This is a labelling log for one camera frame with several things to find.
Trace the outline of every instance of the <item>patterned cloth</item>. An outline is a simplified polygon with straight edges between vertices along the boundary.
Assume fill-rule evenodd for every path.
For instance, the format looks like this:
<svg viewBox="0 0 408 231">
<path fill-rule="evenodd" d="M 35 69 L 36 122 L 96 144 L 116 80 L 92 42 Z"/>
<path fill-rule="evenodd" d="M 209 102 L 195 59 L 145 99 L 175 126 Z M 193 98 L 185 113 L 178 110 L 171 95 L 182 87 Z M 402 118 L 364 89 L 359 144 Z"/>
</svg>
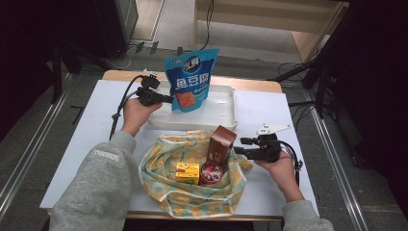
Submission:
<svg viewBox="0 0 408 231">
<path fill-rule="evenodd" d="M 149 196 L 174 218 L 215 218 L 234 214 L 252 164 L 234 150 L 228 169 L 213 185 L 174 181 L 177 162 L 204 164 L 211 131 L 190 131 L 180 136 L 159 136 L 139 165 L 140 180 Z"/>
</svg>

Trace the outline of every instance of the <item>snack bag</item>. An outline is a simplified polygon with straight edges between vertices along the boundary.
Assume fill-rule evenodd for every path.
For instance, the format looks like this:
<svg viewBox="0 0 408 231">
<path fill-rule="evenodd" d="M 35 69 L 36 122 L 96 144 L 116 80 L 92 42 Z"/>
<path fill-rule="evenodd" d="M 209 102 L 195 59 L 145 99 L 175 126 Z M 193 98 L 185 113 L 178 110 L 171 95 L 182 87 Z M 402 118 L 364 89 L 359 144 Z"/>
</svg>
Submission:
<svg viewBox="0 0 408 231">
<path fill-rule="evenodd" d="M 188 54 L 165 59 L 170 95 L 174 96 L 171 110 L 190 112 L 201 107 L 210 88 L 211 73 L 219 49 L 191 51 Z"/>
</svg>

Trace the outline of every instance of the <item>red jar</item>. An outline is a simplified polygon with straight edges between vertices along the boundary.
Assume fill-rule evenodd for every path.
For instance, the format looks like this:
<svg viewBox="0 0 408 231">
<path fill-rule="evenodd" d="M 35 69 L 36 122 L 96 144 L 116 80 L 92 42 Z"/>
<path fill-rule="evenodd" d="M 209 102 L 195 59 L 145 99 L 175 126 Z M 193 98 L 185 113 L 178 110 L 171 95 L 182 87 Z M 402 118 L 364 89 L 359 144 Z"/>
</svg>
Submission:
<svg viewBox="0 0 408 231">
<path fill-rule="evenodd" d="M 203 184 L 215 184 L 222 176 L 222 167 L 216 162 L 204 163 L 200 170 L 200 180 Z"/>
</svg>

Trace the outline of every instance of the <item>brown package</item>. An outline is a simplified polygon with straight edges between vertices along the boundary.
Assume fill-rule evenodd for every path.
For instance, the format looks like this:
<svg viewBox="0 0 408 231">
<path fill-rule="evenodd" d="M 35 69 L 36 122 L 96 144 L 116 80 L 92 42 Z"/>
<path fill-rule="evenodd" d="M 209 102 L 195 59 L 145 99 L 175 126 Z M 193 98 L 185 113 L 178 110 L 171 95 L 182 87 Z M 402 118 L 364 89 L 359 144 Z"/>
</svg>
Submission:
<svg viewBox="0 0 408 231">
<path fill-rule="evenodd" d="M 214 161 L 219 164 L 223 172 L 226 171 L 228 154 L 234 144 L 237 134 L 219 125 L 210 138 L 210 145 L 207 153 L 207 161 Z"/>
</svg>

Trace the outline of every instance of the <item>black stand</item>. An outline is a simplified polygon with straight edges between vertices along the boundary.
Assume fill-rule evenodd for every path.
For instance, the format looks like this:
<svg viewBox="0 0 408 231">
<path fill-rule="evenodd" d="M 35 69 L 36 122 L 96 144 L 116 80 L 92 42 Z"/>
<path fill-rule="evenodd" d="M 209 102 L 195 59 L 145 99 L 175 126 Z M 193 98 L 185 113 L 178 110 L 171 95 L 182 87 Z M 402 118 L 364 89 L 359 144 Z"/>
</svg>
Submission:
<svg viewBox="0 0 408 231">
<path fill-rule="evenodd" d="M 103 70 L 110 70 L 111 67 L 94 57 L 91 53 L 77 46 L 75 43 L 66 41 L 61 38 L 56 38 L 56 42 L 53 50 L 53 86 L 54 94 L 51 103 L 57 102 L 63 91 L 62 73 L 61 73 L 61 61 L 64 61 L 69 73 L 79 74 L 82 66 L 78 61 L 76 54 L 79 54 L 94 64 L 100 66 Z"/>
<path fill-rule="evenodd" d="M 323 48 L 321 48 L 320 53 L 313 60 L 274 79 L 268 79 L 269 81 L 280 83 L 304 71 L 305 69 L 309 69 L 306 76 L 302 80 L 302 86 L 305 89 L 310 89 L 313 87 L 315 82 L 319 81 L 316 110 L 321 118 L 323 118 L 322 108 L 324 91 L 329 78 L 328 70 L 336 63 L 334 62 L 336 59 L 336 53 L 342 50 L 341 47 L 339 47 L 339 44 L 341 44 L 339 41 L 344 39 L 345 30 L 349 23 L 351 23 L 351 19 L 357 13 L 357 8 L 358 6 L 354 6 L 354 4 L 350 3 L 349 10 L 344 15 L 333 34 L 327 40 L 326 44 L 323 46 Z"/>
</svg>

